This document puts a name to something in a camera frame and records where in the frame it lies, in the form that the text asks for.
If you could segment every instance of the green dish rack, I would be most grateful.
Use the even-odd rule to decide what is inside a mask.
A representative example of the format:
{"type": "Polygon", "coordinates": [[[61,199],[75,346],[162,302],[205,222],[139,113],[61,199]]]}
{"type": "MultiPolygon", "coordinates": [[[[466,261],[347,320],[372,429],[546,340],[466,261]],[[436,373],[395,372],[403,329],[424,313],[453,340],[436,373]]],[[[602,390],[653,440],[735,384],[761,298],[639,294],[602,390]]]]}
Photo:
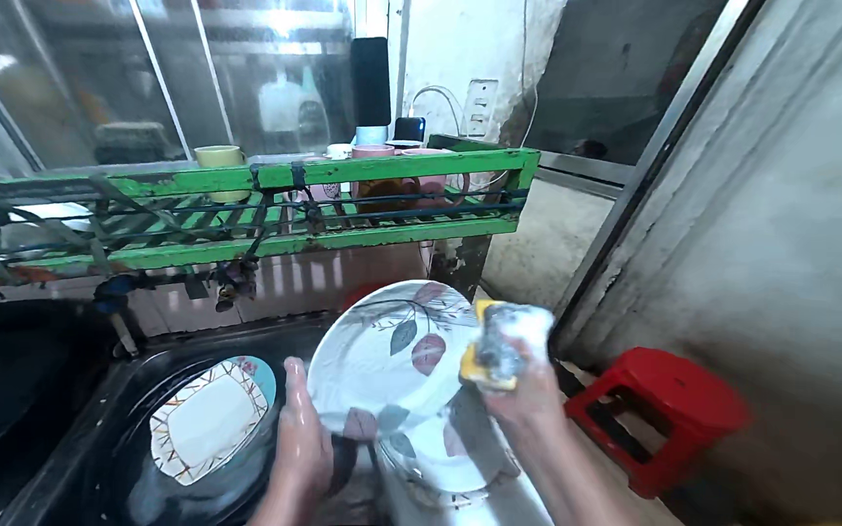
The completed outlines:
{"type": "Polygon", "coordinates": [[[222,169],[155,173],[42,176],[0,181],[0,228],[12,214],[47,228],[60,243],[4,249],[0,284],[182,267],[382,244],[469,238],[514,232],[539,152],[504,149],[456,137],[433,136],[450,152],[222,169]],[[430,194],[289,202],[285,193],[309,185],[441,174],[492,172],[497,182],[479,191],[448,187],[462,202],[451,208],[360,213],[370,202],[430,198],[430,194]],[[213,203],[210,192],[251,190],[235,204],[213,203]],[[91,231],[71,230],[20,205],[75,202],[92,216],[91,231]]]}

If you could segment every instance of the black sink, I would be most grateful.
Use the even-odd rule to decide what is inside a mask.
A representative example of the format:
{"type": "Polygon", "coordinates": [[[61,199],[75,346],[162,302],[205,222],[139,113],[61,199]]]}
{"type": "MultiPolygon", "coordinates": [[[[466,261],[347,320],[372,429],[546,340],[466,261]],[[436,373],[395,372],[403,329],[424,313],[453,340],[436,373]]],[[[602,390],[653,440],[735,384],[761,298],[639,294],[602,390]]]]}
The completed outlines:
{"type": "Polygon", "coordinates": [[[0,303],[0,511],[90,399],[116,341],[86,303],[0,303]]]}
{"type": "MultiPolygon", "coordinates": [[[[0,526],[244,524],[268,485],[275,428],[285,401],[287,356],[309,359],[332,322],[295,317],[156,339],[144,356],[111,365],[80,417],[38,475],[3,512],[0,526]],[[262,358],[275,372],[275,404],[232,460],[181,486],[149,451],[146,421],[205,369],[233,356],[262,358]]],[[[355,445],[337,442],[337,486],[355,445]]]]}

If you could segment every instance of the power outlet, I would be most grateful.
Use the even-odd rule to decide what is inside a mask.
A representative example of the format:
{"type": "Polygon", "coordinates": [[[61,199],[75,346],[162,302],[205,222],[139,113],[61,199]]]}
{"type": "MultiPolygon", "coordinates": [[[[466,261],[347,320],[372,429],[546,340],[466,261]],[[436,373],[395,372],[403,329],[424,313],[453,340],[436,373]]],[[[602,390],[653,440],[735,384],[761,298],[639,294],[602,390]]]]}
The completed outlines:
{"type": "Polygon", "coordinates": [[[492,107],[496,103],[498,80],[474,78],[467,90],[467,103],[463,114],[467,118],[467,137],[485,137],[492,120],[492,107]]]}

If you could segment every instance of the square plate with gold lines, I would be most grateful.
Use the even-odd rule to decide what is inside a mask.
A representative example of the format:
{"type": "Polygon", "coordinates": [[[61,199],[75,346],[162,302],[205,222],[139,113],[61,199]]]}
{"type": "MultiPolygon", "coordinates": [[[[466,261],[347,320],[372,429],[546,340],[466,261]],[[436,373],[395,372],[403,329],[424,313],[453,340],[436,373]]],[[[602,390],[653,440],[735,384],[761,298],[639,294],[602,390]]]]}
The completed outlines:
{"type": "Polygon", "coordinates": [[[262,372],[251,369],[250,362],[271,373],[255,357],[221,361],[152,414],[152,458],[158,469],[188,486],[227,463],[242,447],[274,401],[274,376],[270,375],[269,400],[251,376],[262,372]]]}

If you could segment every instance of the sponge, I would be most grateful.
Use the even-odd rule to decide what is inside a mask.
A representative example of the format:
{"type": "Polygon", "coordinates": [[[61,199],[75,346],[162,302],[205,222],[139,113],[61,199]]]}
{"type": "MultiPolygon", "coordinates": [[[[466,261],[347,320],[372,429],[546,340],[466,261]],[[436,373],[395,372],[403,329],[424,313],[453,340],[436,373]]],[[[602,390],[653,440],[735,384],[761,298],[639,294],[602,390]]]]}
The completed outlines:
{"type": "Polygon", "coordinates": [[[547,333],[554,317],[541,307],[504,301],[479,300],[475,309],[482,330],[463,354],[460,377],[480,389],[513,390],[525,365],[517,345],[526,345],[533,359],[547,360],[547,333]]]}

